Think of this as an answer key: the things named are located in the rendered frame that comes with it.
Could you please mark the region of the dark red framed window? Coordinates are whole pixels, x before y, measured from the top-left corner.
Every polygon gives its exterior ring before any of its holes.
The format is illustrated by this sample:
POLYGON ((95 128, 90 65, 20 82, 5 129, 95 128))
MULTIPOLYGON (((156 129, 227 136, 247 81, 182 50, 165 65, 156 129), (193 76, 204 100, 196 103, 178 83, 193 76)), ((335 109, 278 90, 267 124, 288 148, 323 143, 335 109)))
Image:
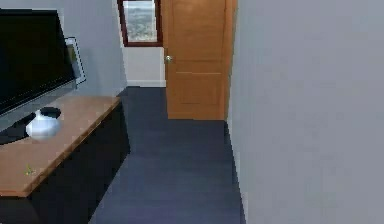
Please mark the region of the dark red framed window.
POLYGON ((124 47, 161 47, 161 0, 116 0, 124 47))

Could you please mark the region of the white round vase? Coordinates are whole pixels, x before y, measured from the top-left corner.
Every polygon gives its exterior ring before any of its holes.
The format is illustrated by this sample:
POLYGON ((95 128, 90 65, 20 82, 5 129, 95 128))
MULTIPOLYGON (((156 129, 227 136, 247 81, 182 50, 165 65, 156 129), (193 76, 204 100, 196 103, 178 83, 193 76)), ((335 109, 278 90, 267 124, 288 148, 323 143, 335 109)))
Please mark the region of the white round vase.
POLYGON ((26 133, 35 140, 45 140, 57 134, 61 128, 61 110, 43 107, 35 112, 35 118, 26 126, 26 133))

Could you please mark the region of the silver framed wall picture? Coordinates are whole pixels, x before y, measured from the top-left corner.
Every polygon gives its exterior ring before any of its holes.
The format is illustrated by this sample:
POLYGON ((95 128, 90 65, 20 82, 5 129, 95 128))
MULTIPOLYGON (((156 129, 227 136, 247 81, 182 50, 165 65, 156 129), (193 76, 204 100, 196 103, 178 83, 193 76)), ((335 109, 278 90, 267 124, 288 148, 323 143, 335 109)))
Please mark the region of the silver framed wall picture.
POLYGON ((71 65, 76 77, 76 84, 79 85, 86 80, 86 75, 80 56, 80 48, 75 37, 66 37, 65 42, 69 52, 71 65))

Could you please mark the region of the orange wooden room door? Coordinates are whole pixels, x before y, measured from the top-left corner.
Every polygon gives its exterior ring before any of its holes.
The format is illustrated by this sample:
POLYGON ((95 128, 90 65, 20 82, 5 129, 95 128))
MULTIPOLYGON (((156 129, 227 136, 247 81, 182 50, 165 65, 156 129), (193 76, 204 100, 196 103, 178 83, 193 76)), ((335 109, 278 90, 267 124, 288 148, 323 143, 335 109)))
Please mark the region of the orange wooden room door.
POLYGON ((226 117, 236 7, 237 0, 161 0, 170 119, 226 117))

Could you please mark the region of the wooden top black cabinet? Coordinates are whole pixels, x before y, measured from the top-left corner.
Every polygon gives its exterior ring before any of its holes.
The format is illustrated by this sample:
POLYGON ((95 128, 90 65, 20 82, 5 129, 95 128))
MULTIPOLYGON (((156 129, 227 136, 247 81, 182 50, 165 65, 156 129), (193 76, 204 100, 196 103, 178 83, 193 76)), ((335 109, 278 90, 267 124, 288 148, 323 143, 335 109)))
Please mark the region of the wooden top black cabinet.
POLYGON ((54 137, 0 146, 0 224, 88 224, 130 152, 120 98, 64 97, 55 106, 54 137))

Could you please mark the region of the black television set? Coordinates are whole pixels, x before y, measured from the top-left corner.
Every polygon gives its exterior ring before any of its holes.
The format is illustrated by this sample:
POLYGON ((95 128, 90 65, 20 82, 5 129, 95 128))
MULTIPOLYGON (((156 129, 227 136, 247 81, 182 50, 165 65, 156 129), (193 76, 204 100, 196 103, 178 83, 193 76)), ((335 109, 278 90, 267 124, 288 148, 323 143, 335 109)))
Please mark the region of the black television set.
POLYGON ((0 146, 29 137, 35 112, 75 88, 58 12, 0 9, 0 146))

